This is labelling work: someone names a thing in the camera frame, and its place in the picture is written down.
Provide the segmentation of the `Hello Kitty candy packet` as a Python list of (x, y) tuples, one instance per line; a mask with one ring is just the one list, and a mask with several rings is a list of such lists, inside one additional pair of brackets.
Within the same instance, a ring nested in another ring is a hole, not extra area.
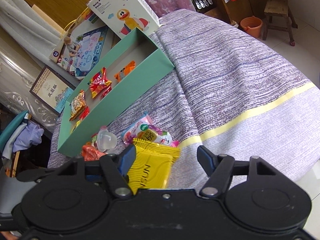
[(152, 142), (171, 147), (177, 147), (179, 145), (179, 141), (174, 140), (169, 132), (157, 126), (150, 125), (148, 130), (150, 131), (150, 140)]

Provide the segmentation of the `yellow Hsun cake packet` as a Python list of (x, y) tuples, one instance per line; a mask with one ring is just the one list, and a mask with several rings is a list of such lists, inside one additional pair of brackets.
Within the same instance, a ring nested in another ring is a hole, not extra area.
[(171, 167), (180, 157), (180, 149), (138, 138), (132, 142), (136, 148), (136, 159), (127, 173), (132, 192), (166, 188)]

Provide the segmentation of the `roly-poly duck toy box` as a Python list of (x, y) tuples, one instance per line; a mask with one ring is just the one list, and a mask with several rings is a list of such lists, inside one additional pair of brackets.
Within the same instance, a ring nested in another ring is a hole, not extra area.
[(87, 6), (121, 39), (136, 28), (150, 35), (160, 27), (145, 0), (90, 0)]

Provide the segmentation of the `orange noodle snack bag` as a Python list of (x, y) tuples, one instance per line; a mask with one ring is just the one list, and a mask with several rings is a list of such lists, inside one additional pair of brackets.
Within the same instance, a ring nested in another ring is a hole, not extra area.
[(69, 121), (73, 121), (86, 108), (85, 91), (80, 90), (79, 94), (71, 101), (71, 115)]

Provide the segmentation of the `tall orange snack bag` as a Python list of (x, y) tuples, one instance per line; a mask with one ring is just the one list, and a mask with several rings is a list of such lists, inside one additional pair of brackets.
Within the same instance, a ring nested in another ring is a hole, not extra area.
[(119, 72), (117, 72), (114, 77), (115, 79), (120, 82), (123, 78), (129, 75), (136, 67), (136, 62), (131, 61), (129, 62), (124, 68), (122, 68)]

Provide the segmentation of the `clear jelly cup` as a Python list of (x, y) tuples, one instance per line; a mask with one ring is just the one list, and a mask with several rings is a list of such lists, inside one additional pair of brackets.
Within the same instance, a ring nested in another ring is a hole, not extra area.
[(97, 148), (100, 152), (107, 152), (116, 148), (117, 137), (108, 131), (106, 126), (102, 126), (97, 135)]

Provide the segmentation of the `small red snack packet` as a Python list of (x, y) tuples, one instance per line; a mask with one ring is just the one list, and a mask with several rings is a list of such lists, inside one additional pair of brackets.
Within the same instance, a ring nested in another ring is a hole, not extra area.
[(87, 106), (85, 109), (84, 109), (84, 111), (80, 114), (80, 120), (84, 120), (84, 118), (86, 117), (86, 116), (88, 116), (89, 115), (89, 113), (90, 113), (90, 109), (89, 109), (89, 107)]

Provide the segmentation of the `orange jelly cup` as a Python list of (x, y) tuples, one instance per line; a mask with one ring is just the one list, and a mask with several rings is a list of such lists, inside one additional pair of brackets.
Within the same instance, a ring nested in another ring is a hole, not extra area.
[(140, 131), (137, 135), (138, 139), (155, 142), (157, 139), (157, 133), (151, 129)]

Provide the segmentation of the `Skittles rainbow candy bag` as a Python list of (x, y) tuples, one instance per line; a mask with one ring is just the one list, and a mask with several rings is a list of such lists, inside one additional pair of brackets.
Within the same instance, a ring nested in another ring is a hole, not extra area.
[(111, 85), (111, 83), (112, 81), (107, 78), (106, 68), (103, 67), (88, 83), (92, 98), (94, 99), (103, 89)]

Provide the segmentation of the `kids drawing mat box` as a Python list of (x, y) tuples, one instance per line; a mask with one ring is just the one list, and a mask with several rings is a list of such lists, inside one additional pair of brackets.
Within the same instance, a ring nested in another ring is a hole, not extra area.
[(49, 58), (82, 80), (113, 47), (114, 32), (91, 10), (68, 25)]

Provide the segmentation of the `orange snack pouch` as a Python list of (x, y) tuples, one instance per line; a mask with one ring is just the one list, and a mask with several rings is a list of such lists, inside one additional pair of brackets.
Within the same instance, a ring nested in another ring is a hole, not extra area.
[(82, 147), (81, 155), (85, 161), (96, 161), (99, 160), (102, 156), (105, 156), (106, 153), (100, 152), (91, 145), (84, 145)]

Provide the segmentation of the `pink blue candy packet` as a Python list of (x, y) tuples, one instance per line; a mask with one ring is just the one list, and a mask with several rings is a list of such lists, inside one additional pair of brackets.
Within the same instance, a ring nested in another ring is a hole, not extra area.
[(137, 134), (141, 131), (141, 126), (150, 126), (153, 125), (153, 121), (148, 115), (148, 112), (144, 112), (143, 115), (135, 121), (131, 126), (125, 129), (123, 133), (121, 133), (121, 137), (123, 140), (123, 143), (125, 145), (128, 145), (132, 142), (133, 138), (137, 137)]

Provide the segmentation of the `yellow cracker packet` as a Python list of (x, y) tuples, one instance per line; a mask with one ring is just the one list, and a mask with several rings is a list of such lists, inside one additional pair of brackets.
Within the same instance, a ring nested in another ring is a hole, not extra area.
[(72, 130), (71, 130), (71, 133), (74, 132), (74, 130), (81, 124), (81, 120), (78, 120), (75, 125), (73, 126)]

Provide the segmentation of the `dark red foil wrapper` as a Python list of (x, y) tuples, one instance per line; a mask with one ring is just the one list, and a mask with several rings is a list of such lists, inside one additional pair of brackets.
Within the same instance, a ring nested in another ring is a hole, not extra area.
[(100, 96), (100, 100), (103, 100), (103, 98), (105, 96), (107, 96), (107, 94), (112, 90), (112, 87), (111, 85), (107, 86), (103, 91), (102, 91), (102, 94)]

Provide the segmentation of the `pink green candy packet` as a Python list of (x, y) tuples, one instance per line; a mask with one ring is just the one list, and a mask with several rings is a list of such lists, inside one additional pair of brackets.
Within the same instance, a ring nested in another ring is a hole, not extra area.
[(91, 136), (91, 145), (96, 149), (98, 149), (97, 137), (98, 137), (97, 133), (95, 133), (94, 135)]

